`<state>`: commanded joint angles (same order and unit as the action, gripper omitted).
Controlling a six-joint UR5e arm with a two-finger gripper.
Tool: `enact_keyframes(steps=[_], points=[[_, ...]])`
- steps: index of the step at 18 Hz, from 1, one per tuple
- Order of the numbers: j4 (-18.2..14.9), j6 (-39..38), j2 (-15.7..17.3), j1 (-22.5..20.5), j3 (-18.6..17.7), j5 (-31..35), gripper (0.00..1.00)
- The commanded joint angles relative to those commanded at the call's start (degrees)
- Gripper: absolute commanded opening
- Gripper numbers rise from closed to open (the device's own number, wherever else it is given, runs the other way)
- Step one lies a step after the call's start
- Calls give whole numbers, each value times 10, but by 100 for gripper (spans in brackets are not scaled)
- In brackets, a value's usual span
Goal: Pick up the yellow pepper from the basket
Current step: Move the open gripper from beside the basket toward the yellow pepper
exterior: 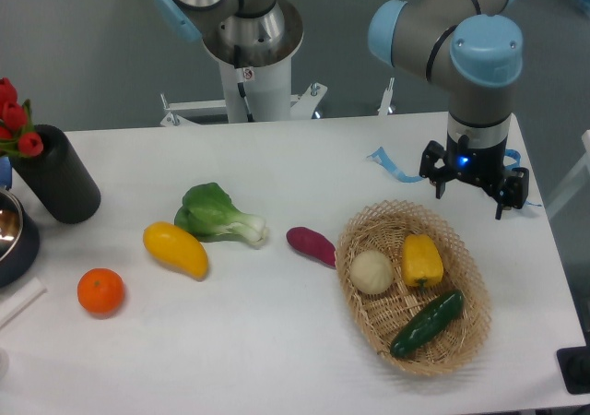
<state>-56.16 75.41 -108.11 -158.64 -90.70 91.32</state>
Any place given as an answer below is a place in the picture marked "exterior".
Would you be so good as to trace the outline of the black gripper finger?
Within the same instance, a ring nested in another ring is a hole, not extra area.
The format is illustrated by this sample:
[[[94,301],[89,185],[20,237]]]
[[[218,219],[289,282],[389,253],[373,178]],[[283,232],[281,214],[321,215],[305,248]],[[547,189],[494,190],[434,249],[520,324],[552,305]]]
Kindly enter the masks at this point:
[[[431,140],[423,150],[419,176],[434,186],[437,199],[443,197],[446,184],[454,179],[454,169],[446,163],[446,150],[440,143]]]
[[[521,209],[528,193],[529,170],[524,167],[504,168],[500,180],[491,190],[491,197],[496,202],[495,219],[500,220],[507,208]]]

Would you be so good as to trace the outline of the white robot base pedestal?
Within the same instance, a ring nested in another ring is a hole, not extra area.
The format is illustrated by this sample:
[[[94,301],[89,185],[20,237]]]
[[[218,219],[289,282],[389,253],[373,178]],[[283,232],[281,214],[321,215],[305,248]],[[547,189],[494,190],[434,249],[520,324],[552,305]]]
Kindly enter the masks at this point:
[[[286,0],[261,16],[223,18],[203,32],[189,11],[173,0],[154,0],[166,23],[188,42],[202,42],[218,63],[231,124],[317,119],[328,87],[313,82],[303,93],[291,91],[291,59],[303,39],[299,12]]]

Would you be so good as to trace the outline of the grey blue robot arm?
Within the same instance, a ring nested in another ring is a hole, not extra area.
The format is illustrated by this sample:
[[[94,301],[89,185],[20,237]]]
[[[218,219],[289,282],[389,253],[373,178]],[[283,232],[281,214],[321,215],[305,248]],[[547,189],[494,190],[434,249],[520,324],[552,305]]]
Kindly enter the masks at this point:
[[[153,0],[188,42],[202,42],[218,62],[233,123],[292,120],[291,59],[303,26],[287,0]],[[503,159],[514,85],[523,67],[523,36],[502,15],[513,0],[392,0],[373,15],[368,46],[382,62],[449,93],[444,144],[430,142],[419,175],[438,194],[457,180],[481,188],[498,210],[521,208],[529,173]]]

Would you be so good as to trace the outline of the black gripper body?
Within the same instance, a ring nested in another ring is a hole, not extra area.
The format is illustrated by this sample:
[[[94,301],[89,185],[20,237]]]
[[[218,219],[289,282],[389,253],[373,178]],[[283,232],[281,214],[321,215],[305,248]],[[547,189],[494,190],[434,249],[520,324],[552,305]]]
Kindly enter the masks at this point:
[[[507,138],[505,128],[449,126],[443,181],[458,180],[481,189],[500,189],[506,179],[503,159]]]

